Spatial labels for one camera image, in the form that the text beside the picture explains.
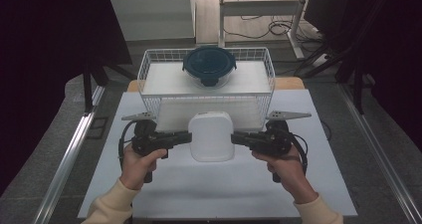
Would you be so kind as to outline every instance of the white table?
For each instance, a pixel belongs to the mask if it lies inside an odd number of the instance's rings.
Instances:
[[[307,178],[326,203],[345,216],[357,215],[335,158],[326,140],[308,90],[275,91],[269,111],[310,112],[311,117],[288,121],[290,131],[309,145]],[[112,123],[97,170],[81,207],[87,216],[91,202],[108,191],[120,174],[117,144],[126,115],[144,112],[138,93],[124,93]],[[133,136],[127,132],[126,139]],[[158,160],[153,181],[133,201],[133,217],[150,220],[277,219],[298,217],[293,198],[272,181],[266,163],[244,146],[236,146],[233,159],[197,162],[189,144],[169,150]]]

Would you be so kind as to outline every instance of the wire basket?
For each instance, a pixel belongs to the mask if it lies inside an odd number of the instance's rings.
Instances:
[[[182,71],[183,58],[194,49],[147,50],[137,84],[149,112],[156,115],[157,130],[186,130],[200,112],[226,112],[235,130],[262,130],[275,86],[275,73],[267,48],[226,48],[237,70],[222,88],[194,86]]]

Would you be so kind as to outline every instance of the cream sleeve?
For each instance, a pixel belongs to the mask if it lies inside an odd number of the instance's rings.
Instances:
[[[303,224],[342,224],[343,217],[341,214],[332,211],[323,201],[322,197],[318,197],[315,201],[306,204],[296,204],[302,217]]]
[[[118,179],[107,193],[94,200],[83,224],[123,223],[132,214],[130,203],[138,192],[127,189]]]

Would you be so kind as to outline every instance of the person's hand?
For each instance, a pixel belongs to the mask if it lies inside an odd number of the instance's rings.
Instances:
[[[140,156],[133,151],[131,144],[124,149],[121,183],[131,190],[139,190],[143,185],[146,172],[156,169],[156,160],[167,153],[166,149],[158,149],[147,156]]]
[[[280,158],[256,151],[253,151],[252,155],[257,159],[266,161],[268,170],[280,176],[282,185],[292,194],[297,204],[309,203],[317,199],[318,194],[306,179],[299,152],[293,145],[291,150]]]

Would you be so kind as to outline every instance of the metal frame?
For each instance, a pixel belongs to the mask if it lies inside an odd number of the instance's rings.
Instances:
[[[233,16],[294,16],[292,28],[288,32],[288,38],[298,60],[305,58],[301,46],[296,39],[299,22],[304,11],[306,0],[291,1],[242,1],[224,2],[220,0],[220,29],[218,46],[226,46],[224,33],[224,17]]]
[[[353,101],[351,100],[351,94],[348,90],[347,85],[338,85],[338,88],[344,101],[347,103],[350,113],[356,121],[357,126],[365,137],[373,156],[378,162],[378,165],[381,168],[385,179],[387,180],[398,203],[403,209],[404,214],[409,220],[409,223],[422,223],[422,216],[419,212],[419,208],[416,206],[412,195],[410,194],[401,177],[398,175],[397,171],[394,169],[393,164],[390,162],[389,158],[385,154],[384,149],[382,148],[381,144],[373,133],[369,123],[366,121],[365,116],[363,114],[360,114],[359,110],[353,105]]]
[[[63,188],[65,187],[66,181],[68,180],[69,174],[71,173],[74,163],[78,157],[78,153],[88,132],[88,128],[90,127],[94,116],[96,115],[96,110],[100,103],[100,99],[103,96],[104,90],[105,88],[103,87],[97,87],[94,91],[93,109],[90,113],[84,115],[81,118],[74,136],[69,143],[68,149],[65,152],[62,162],[60,163],[59,168],[57,169],[56,174],[50,183],[49,189],[47,190],[47,193],[41,202],[33,223],[41,224],[48,223],[50,221]]]

